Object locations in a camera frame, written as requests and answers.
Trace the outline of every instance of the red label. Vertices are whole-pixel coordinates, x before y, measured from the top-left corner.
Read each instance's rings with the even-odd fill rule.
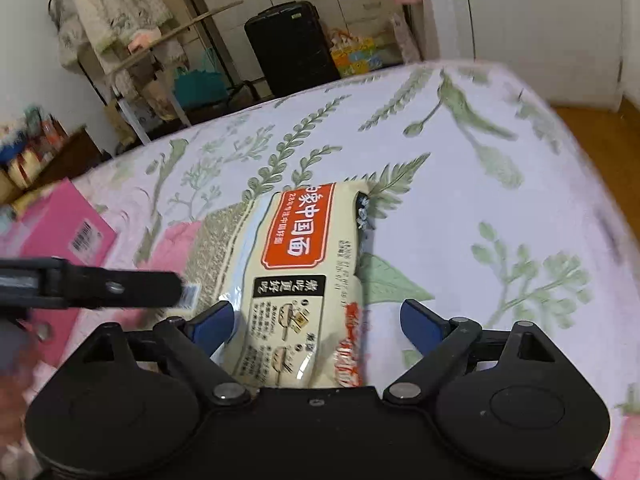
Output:
[[[362,386],[358,366],[360,309],[357,303],[349,303],[344,307],[344,323],[347,328],[347,337],[340,341],[335,349],[335,379],[340,386],[354,388]]]
[[[266,269],[315,267],[324,260],[335,184],[282,194],[262,252]]]

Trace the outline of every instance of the teal bag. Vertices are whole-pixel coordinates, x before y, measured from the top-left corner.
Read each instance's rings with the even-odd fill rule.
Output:
[[[209,105],[228,97],[225,80],[218,71],[212,49],[208,48],[202,58],[201,70],[175,70],[174,95],[185,110]]]

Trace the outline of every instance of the bed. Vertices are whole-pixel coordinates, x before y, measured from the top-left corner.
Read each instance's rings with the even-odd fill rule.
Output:
[[[596,471],[622,478],[640,453],[638,251],[575,139],[504,67],[341,80],[165,137],[75,184],[118,232],[106,266],[182,272],[212,211],[354,177],[374,186],[367,382],[382,391],[420,358],[399,327],[405,298],[485,328],[533,320],[609,407]],[[126,315],[83,312],[67,351]]]

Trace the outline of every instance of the wooden floor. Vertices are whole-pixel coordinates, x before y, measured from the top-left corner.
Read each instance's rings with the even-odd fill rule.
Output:
[[[574,133],[640,240],[640,127],[621,112],[554,108]]]

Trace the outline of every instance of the black suitcase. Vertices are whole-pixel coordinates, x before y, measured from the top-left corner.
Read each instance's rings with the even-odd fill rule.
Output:
[[[311,3],[271,7],[247,21],[244,31],[276,97],[340,79]]]

